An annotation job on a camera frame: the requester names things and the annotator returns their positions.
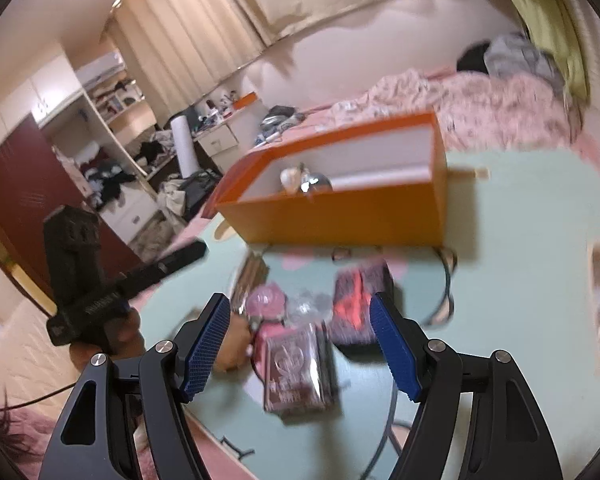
blue gripper pad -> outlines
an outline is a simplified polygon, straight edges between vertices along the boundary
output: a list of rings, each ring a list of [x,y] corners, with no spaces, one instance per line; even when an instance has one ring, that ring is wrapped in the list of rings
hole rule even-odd
[[[229,328],[231,319],[229,300],[222,296],[206,322],[203,320],[205,317],[205,312],[203,312],[198,320],[190,321],[190,323],[205,324],[187,355],[183,373],[184,380],[180,386],[180,391],[189,399],[189,402],[193,400],[195,395],[205,389],[206,381],[216,361],[220,345]]]
[[[395,317],[402,319],[392,304],[384,304],[377,294],[373,295],[369,306],[371,326],[394,376],[395,384],[401,392],[409,396],[412,402],[416,402],[422,390],[417,375],[416,359],[400,334],[394,318],[390,315],[388,311],[390,308],[395,311]]]

paper towel roll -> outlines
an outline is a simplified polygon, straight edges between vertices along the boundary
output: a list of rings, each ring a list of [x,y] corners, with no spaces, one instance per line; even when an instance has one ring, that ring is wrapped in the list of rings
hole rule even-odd
[[[173,143],[178,154],[180,174],[183,178],[188,178],[200,170],[200,165],[193,150],[193,138],[187,118],[180,115],[171,121],[171,131],[173,131]]]

round table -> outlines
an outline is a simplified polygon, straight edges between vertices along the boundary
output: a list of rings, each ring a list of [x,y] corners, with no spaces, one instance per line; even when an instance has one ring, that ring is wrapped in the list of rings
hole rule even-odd
[[[587,245],[600,239],[600,177],[567,150],[450,153],[448,160],[451,166],[487,167],[490,179],[449,181],[446,244],[459,256],[452,283],[456,310],[450,323],[426,329],[427,335],[465,354],[489,356],[502,348],[513,355],[546,419],[564,478],[571,480],[600,447],[600,375],[587,277]],[[246,247],[238,237],[214,242],[219,221],[203,234],[208,260],[163,283],[142,310],[148,345],[171,334],[214,292],[227,290]],[[267,257],[284,254],[267,252]],[[301,259],[296,255],[296,262]],[[276,280],[283,290],[313,290],[311,276],[315,283],[321,277],[310,271],[312,265],[317,264],[294,271],[295,285],[285,285],[282,275]],[[427,274],[426,266],[412,265],[410,259],[407,266],[404,313],[422,320],[430,310],[427,294],[434,299],[440,293],[442,269],[431,280],[437,287],[429,287],[418,277]],[[216,437],[242,449],[258,447],[244,464],[260,480],[355,480],[378,455],[392,381],[384,365],[351,363],[336,355],[343,387],[340,412],[285,425],[247,396],[239,378],[232,384],[229,376],[212,378],[190,408]],[[352,377],[349,388],[343,383],[347,377]],[[400,395],[396,416],[409,421],[417,406]],[[445,480],[458,477],[470,403],[470,394],[463,394]],[[395,460],[386,446],[372,476],[388,478]]]
[[[193,309],[213,292],[228,291],[247,247],[234,236],[215,240],[222,217],[203,231],[208,244],[205,261],[166,280],[142,309],[142,333],[147,345],[170,336]],[[332,259],[333,248],[271,247],[264,251],[267,282],[288,296],[303,290],[333,296],[339,270],[384,258],[396,284],[397,303],[425,322],[438,310],[445,292],[446,272],[431,248],[350,248],[350,256]],[[264,412],[243,384],[250,368],[212,374],[205,391],[187,406],[218,440],[240,450],[254,450],[242,463],[259,480],[352,480],[368,478],[387,441],[394,419],[397,391],[381,356],[344,356],[333,349],[338,403],[324,413],[280,419]],[[397,455],[391,449],[389,460]]]

desk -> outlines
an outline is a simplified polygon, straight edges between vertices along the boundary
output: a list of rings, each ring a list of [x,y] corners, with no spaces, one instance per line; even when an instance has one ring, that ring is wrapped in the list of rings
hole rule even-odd
[[[267,108],[257,100],[236,110],[218,124],[198,132],[195,139],[213,158],[223,173],[240,160],[255,145],[260,122]]]
[[[587,243],[600,239],[600,177],[567,150],[451,153],[448,160],[450,165],[487,167],[491,177],[450,180],[446,244],[459,255],[452,283],[456,312],[448,325],[427,335],[458,352],[489,356],[498,348],[509,350],[543,412],[564,478],[572,480],[600,447],[600,376],[587,279]],[[148,345],[168,336],[213,292],[226,291],[230,269],[246,247],[238,237],[214,243],[218,221],[203,233],[208,260],[167,280],[142,310]],[[409,259],[401,280],[409,280],[404,282],[406,311],[416,319],[426,308],[418,312],[415,307],[440,292],[422,286],[425,276],[435,283],[426,265],[417,257]],[[345,364],[338,355],[338,366]],[[190,408],[215,436],[226,436],[242,449],[263,449],[244,459],[260,480],[355,480],[378,449],[391,389],[382,365],[355,364],[348,370],[344,377],[360,374],[360,387],[343,391],[344,416],[334,416],[329,424],[311,420],[285,427],[231,381],[216,378]],[[359,404],[351,397],[355,391]],[[445,480],[458,478],[470,400],[469,394],[462,395]],[[397,418],[408,421],[415,409],[398,398]],[[353,429],[356,420],[360,424]],[[296,455],[291,446],[301,446]],[[333,468],[324,463],[321,446],[333,453]],[[387,446],[372,475],[385,480],[395,460]]]

white ceiling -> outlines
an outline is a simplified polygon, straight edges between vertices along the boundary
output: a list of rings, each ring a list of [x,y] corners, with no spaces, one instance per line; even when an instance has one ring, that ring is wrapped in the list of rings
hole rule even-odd
[[[13,0],[0,17],[0,81],[53,43],[67,54],[98,43],[115,0]]]

